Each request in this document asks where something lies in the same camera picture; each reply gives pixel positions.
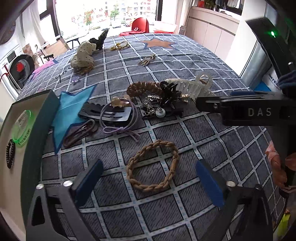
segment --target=person's hand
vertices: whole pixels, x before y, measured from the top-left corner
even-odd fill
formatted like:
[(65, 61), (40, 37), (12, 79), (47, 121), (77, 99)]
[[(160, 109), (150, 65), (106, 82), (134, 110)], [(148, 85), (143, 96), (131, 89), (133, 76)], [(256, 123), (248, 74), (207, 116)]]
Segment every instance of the person's hand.
[[(279, 154), (275, 150), (272, 141), (269, 143), (269, 146), (265, 153), (271, 163), (272, 178), (274, 180), (274, 184), (283, 188), (284, 183), (287, 181), (287, 175), (285, 171), (281, 168), (281, 159), (279, 157)], [(293, 153), (286, 158), (285, 165), (289, 169), (296, 171), (296, 153)]]

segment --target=brown braided hair band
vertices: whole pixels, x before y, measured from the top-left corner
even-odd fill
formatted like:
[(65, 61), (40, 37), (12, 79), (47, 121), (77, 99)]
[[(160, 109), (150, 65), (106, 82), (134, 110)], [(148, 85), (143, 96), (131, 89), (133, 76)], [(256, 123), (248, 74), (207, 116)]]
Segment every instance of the brown braided hair band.
[[(143, 157), (146, 153), (146, 151), (152, 150), (158, 146), (164, 146), (164, 147), (169, 147), (172, 150), (173, 153), (173, 161), (170, 166), (170, 171), (168, 175), (165, 177), (164, 181), (159, 183), (159, 184), (151, 184), (151, 185), (144, 185), (134, 179), (133, 177), (133, 169), (134, 165), (140, 160), (141, 157)], [(156, 140), (156, 142), (150, 143), (146, 146), (143, 146), (141, 150), (139, 150), (136, 155), (128, 160), (128, 165), (126, 167), (126, 174), (127, 174), (127, 179), (130, 181), (131, 185), (134, 186), (135, 188), (142, 190), (144, 192), (149, 192), (149, 191), (157, 191), (160, 189), (165, 189), (169, 185), (169, 181), (173, 178), (175, 171), (176, 171), (176, 166), (177, 162), (179, 160), (180, 156), (178, 154), (178, 149), (173, 142), (169, 141), (162, 141), (162, 140)]]
[(162, 95), (163, 90), (160, 88), (159, 83), (154, 83), (154, 82), (137, 82), (131, 84), (127, 90), (126, 93), (130, 97), (137, 97), (142, 95), (144, 92), (150, 91), (151, 93), (155, 95)]

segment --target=red chair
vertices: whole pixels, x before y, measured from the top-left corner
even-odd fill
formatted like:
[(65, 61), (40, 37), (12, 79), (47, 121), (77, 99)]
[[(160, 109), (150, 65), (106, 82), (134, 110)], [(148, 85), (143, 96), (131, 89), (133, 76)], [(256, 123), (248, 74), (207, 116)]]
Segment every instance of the red chair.
[(131, 31), (120, 33), (119, 36), (149, 33), (149, 22), (146, 18), (137, 18), (131, 25)]

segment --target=street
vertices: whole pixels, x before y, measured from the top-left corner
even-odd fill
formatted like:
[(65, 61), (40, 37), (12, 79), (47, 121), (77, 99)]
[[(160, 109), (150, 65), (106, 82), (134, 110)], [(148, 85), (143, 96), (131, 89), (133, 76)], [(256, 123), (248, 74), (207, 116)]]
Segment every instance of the street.
[[(118, 36), (120, 33), (122, 32), (127, 32), (127, 31), (131, 31), (131, 27), (125, 27), (124, 24), (121, 25), (120, 28), (112, 28), (112, 26), (104, 26), (103, 28), (98, 28), (98, 29), (92, 29), (89, 31), (89, 33), (84, 36), (84, 37), (81, 37), (79, 38), (79, 42), (82, 43), (83, 41), (88, 41), (90, 40), (91, 38), (96, 38), (98, 39), (98, 37), (102, 34), (102, 29), (104, 28), (109, 28), (109, 31), (108, 31), (108, 34), (107, 34), (107, 37), (113, 37), (113, 36)], [(77, 41), (74, 41), (74, 47), (78, 47), (79, 44), (77, 43)]]

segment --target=lavender elastic band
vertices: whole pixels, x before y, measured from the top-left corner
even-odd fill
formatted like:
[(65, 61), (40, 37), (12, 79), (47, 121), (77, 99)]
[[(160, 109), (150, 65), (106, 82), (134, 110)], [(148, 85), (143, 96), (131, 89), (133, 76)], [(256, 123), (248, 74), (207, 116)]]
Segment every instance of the lavender elastic band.
[(111, 104), (108, 103), (106, 104), (102, 110), (101, 110), (101, 115), (100, 115), (100, 126), (103, 128), (103, 132), (106, 134), (111, 134), (111, 133), (116, 133), (116, 132), (122, 132), (122, 133), (127, 133), (128, 135), (131, 136), (131, 138), (134, 139), (135, 142), (138, 142), (139, 140), (137, 138), (134, 137), (137, 136), (139, 137), (140, 135), (134, 131), (131, 130), (131, 128), (134, 126), (134, 124), (137, 122), (138, 120), (138, 112), (137, 112), (137, 107), (135, 106), (135, 104), (128, 100), (128, 99), (120, 99), (122, 101), (128, 101), (131, 105), (132, 108), (132, 117), (131, 117), (131, 121), (128, 123), (128, 125), (126, 127), (112, 127), (112, 126), (106, 126), (105, 123), (102, 120), (102, 116), (105, 113), (107, 107)]

